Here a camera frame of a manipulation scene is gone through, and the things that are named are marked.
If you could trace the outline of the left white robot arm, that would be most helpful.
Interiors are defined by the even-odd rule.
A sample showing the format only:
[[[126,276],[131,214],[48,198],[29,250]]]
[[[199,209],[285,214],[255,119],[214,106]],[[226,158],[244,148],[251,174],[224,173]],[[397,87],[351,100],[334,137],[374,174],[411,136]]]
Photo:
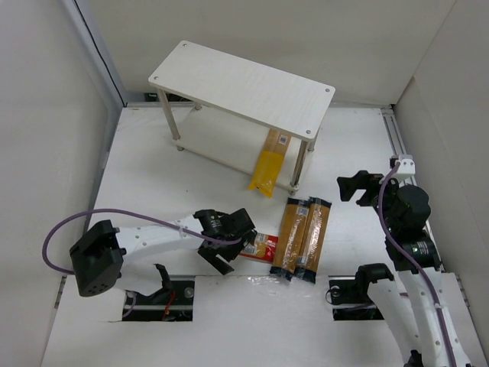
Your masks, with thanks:
[[[94,297],[118,288],[159,300],[174,291],[161,256],[190,251],[219,274],[233,272],[235,260],[255,240],[255,224],[244,208],[233,213],[201,209],[172,222],[115,227],[102,220],[70,249],[79,295]]]

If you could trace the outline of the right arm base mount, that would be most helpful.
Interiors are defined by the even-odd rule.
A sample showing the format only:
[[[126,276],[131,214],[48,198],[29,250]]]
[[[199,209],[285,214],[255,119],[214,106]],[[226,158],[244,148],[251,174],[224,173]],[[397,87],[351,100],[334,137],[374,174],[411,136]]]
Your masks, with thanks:
[[[383,315],[371,299],[358,290],[354,276],[329,277],[325,300],[332,306],[334,321],[382,320]]]

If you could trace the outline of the yellow spaghetti bag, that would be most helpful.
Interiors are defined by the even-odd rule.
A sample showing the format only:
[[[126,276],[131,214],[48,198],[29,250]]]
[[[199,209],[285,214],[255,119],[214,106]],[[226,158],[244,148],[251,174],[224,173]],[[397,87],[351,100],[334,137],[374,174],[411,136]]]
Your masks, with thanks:
[[[273,196],[290,141],[290,135],[269,130],[255,164],[249,190],[258,190],[268,198]]]

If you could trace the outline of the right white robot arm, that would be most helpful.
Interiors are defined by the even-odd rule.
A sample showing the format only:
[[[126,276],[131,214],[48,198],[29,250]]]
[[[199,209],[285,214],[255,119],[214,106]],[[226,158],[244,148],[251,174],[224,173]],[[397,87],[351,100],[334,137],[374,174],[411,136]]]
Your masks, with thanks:
[[[332,303],[353,314],[362,308],[380,313],[405,366],[470,366],[443,292],[439,254],[425,229],[428,194],[402,183],[395,169],[387,175],[359,171],[337,183],[343,202],[363,190],[357,204],[377,212],[394,269],[359,266],[354,278],[329,284]]]

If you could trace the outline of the red spaghetti bag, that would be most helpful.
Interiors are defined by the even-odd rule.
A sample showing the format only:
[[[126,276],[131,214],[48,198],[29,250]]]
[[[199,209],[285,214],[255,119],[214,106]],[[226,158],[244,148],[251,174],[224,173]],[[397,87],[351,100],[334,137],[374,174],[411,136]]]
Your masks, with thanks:
[[[276,252],[278,238],[275,235],[258,233],[253,242],[248,242],[240,256],[254,261],[272,263]]]

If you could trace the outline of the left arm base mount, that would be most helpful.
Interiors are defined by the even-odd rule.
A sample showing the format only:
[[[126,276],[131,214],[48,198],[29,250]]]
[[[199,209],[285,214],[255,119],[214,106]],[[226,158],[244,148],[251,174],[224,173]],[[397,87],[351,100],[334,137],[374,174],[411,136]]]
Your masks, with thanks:
[[[135,291],[126,294],[121,320],[125,322],[191,322],[195,278],[173,278],[173,289],[150,296]]]

